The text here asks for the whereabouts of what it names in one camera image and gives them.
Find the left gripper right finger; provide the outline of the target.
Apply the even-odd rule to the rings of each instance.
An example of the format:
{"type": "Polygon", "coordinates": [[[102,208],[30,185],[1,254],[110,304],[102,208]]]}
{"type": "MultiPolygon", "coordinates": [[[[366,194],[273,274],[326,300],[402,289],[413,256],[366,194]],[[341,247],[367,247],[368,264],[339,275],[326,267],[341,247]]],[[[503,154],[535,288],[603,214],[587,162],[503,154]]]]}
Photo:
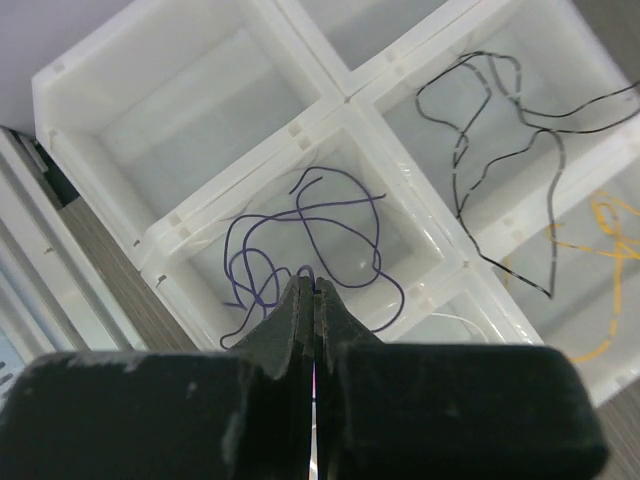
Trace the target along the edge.
{"type": "Polygon", "coordinates": [[[385,343],[314,285],[322,479],[592,479],[609,447],[568,358],[527,344],[385,343]]]}

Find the white compartment tray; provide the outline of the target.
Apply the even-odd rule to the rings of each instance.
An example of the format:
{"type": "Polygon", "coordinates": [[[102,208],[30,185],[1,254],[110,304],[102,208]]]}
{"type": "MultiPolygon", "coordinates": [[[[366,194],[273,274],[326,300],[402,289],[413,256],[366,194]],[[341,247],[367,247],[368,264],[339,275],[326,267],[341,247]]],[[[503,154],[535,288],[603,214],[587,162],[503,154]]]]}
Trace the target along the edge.
{"type": "Polygon", "coordinates": [[[39,142],[197,348],[292,275],[386,341],[639,376],[639,86],[570,1],[136,1],[36,74],[39,142]]]}

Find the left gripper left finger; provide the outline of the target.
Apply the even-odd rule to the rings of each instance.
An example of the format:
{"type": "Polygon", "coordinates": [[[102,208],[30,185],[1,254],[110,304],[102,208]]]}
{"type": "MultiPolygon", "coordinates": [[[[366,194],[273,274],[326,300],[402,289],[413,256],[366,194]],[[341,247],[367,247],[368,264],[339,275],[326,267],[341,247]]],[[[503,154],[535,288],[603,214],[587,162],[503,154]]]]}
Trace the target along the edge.
{"type": "Polygon", "coordinates": [[[313,282],[227,351],[57,352],[1,412],[5,479],[305,479],[313,282]]]}

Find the aluminium rail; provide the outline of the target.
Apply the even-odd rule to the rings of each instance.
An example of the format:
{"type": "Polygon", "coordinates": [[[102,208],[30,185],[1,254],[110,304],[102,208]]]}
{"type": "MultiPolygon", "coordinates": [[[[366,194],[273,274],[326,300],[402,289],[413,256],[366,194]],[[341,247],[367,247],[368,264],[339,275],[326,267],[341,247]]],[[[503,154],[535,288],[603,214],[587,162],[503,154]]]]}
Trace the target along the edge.
{"type": "Polygon", "coordinates": [[[19,356],[146,345],[59,214],[28,138],[1,131],[1,332],[19,356]]]}

